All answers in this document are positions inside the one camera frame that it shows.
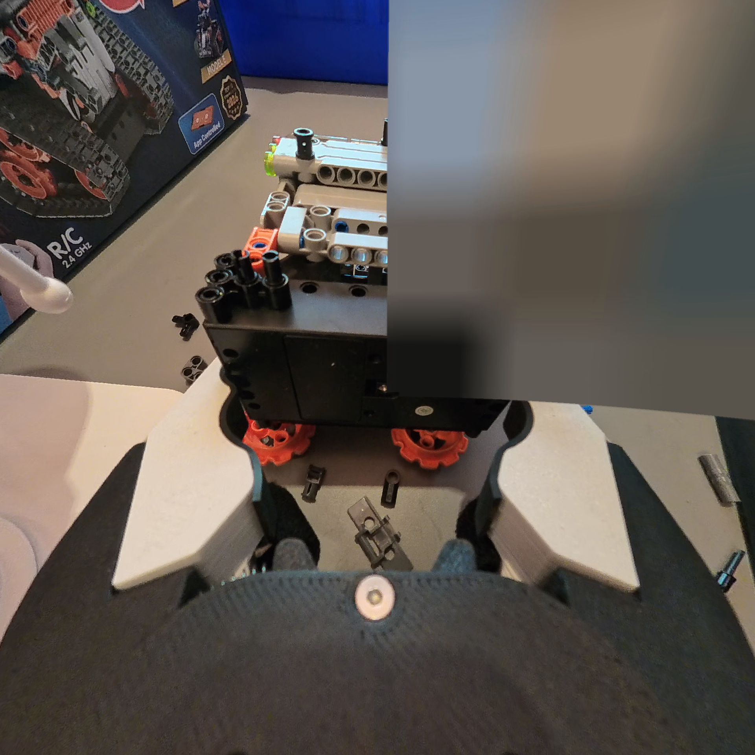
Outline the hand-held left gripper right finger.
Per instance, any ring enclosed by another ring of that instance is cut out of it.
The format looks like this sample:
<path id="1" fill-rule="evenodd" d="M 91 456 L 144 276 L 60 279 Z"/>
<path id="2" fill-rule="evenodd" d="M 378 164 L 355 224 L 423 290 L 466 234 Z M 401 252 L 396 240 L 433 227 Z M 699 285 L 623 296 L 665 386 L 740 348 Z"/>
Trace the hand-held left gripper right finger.
<path id="1" fill-rule="evenodd" d="M 501 574 L 543 585 L 568 569 L 632 593 L 639 578 L 605 434 L 577 404 L 514 401 L 493 464 L 487 534 Z"/>

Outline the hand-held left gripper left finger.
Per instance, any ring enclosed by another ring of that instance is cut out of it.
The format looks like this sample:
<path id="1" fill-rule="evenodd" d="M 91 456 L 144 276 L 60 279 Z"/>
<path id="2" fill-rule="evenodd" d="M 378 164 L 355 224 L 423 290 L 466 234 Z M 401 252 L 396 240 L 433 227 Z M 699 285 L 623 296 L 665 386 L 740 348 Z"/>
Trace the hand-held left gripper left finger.
<path id="1" fill-rule="evenodd" d="M 208 368 L 151 430 L 112 586 L 126 590 L 194 567 L 209 584 L 241 574 L 263 536 L 249 453 L 221 429 L 230 396 Z"/>

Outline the building block robot vehicle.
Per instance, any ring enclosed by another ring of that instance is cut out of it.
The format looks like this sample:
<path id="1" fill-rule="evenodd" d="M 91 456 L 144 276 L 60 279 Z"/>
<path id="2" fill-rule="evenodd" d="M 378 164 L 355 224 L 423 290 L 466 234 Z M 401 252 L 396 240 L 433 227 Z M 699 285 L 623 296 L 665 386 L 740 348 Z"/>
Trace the building block robot vehicle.
<path id="1" fill-rule="evenodd" d="M 276 188 L 259 221 L 195 296 L 245 444 L 279 466 L 316 427 L 382 428 L 410 463 L 455 464 L 510 403 L 389 384 L 388 121 L 380 140 L 295 128 L 271 139 L 263 165 Z"/>

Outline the grey track link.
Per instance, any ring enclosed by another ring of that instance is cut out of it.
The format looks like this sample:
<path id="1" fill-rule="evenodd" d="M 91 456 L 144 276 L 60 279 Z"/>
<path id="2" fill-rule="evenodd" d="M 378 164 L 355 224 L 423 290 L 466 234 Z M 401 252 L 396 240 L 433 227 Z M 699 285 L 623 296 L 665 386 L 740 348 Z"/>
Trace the grey track link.
<path id="1" fill-rule="evenodd" d="M 373 571 L 412 571 L 413 565 L 400 546 L 400 533 L 367 497 L 361 497 L 347 513 L 357 529 L 355 542 Z"/>

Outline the grey tube connector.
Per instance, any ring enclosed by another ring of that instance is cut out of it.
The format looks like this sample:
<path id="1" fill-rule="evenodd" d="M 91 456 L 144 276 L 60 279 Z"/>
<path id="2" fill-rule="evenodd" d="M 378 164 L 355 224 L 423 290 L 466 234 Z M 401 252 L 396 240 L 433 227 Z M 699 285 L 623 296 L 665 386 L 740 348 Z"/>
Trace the grey tube connector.
<path id="1" fill-rule="evenodd" d="M 734 506 L 740 503 L 735 486 L 726 466 L 716 454 L 703 454 L 698 457 L 699 464 L 709 482 L 716 498 L 723 506 Z"/>

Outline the black long pin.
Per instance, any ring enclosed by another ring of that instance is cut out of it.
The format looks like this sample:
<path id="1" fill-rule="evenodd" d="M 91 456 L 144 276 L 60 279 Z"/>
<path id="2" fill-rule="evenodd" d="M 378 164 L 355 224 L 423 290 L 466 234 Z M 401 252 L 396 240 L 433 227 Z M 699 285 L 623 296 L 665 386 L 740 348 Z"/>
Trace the black long pin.
<path id="1" fill-rule="evenodd" d="M 716 582 L 723 593 L 728 593 L 736 581 L 735 573 L 745 556 L 745 551 L 731 553 L 724 566 L 716 573 Z"/>

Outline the dark perforated pad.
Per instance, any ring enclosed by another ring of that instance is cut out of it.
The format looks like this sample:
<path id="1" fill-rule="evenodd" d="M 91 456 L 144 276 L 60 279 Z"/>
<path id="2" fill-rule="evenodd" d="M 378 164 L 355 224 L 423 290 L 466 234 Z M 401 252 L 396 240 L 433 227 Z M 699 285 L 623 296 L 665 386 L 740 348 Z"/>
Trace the dark perforated pad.
<path id="1" fill-rule="evenodd" d="M 750 549 L 754 543 L 754 420 L 716 417 L 716 427 Z"/>

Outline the white articulated stand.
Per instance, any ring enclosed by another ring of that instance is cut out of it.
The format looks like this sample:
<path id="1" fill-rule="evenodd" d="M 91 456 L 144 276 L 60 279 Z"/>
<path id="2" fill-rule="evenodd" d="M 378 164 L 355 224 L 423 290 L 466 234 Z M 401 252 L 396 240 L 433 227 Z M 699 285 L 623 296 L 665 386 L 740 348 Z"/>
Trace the white articulated stand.
<path id="1" fill-rule="evenodd" d="M 1 518 L 1 637 L 38 572 L 32 544 L 22 529 Z"/>

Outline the white knob rod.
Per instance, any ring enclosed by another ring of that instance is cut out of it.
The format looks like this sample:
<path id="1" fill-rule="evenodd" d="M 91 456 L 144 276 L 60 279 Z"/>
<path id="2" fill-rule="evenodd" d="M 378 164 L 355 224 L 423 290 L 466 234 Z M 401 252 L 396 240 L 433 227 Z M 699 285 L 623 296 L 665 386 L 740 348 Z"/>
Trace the white knob rod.
<path id="1" fill-rule="evenodd" d="M 17 299 L 24 309 L 31 308 L 47 314 L 67 311 L 73 301 L 70 288 L 62 281 L 44 276 L 20 254 L 20 247 L 1 246 L 2 281 L 16 289 Z"/>

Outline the printed robot kit box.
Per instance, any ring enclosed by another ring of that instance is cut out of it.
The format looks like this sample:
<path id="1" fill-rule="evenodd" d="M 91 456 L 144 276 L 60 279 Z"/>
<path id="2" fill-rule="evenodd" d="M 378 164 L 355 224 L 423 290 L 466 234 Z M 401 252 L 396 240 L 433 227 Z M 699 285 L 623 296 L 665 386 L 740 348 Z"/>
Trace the printed robot kit box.
<path id="1" fill-rule="evenodd" d="M 218 2 L 2 1 L 2 245 L 66 280 L 247 106 Z"/>

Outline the blue plastic storage bin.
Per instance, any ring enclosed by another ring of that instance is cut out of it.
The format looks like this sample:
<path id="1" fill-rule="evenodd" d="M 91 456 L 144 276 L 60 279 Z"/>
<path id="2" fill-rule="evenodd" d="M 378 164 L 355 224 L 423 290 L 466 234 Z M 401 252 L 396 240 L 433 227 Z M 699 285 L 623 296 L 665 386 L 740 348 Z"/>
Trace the blue plastic storage bin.
<path id="1" fill-rule="evenodd" d="M 388 1 L 220 1 L 242 75 L 387 85 Z"/>

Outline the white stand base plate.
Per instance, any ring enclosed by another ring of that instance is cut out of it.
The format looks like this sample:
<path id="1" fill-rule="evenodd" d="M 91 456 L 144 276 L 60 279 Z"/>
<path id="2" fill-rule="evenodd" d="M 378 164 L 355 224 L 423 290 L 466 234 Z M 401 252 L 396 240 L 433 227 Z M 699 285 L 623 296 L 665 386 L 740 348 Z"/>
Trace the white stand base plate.
<path id="1" fill-rule="evenodd" d="M 182 397 L 175 390 L 3 374 L 2 517 L 38 569 L 112 469 Z"/>

